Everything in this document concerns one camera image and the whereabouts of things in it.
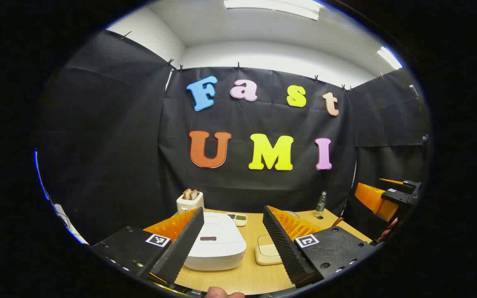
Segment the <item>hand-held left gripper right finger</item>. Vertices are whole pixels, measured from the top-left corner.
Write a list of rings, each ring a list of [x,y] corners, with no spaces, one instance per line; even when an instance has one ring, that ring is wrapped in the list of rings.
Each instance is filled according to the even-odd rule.
[[[339,225],[318,228],[272,206],[264,207],[263,224],[296,288],[328,283],[383,246],[366,243]]]

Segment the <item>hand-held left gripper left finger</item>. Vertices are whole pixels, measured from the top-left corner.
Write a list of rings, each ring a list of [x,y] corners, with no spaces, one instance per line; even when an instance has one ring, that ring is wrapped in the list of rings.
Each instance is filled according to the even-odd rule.
[[[145,231],[126,226],[91,250],[135,279],[172,284],[204,226],[204,209],[192,209],[161,224],[167,227]]]

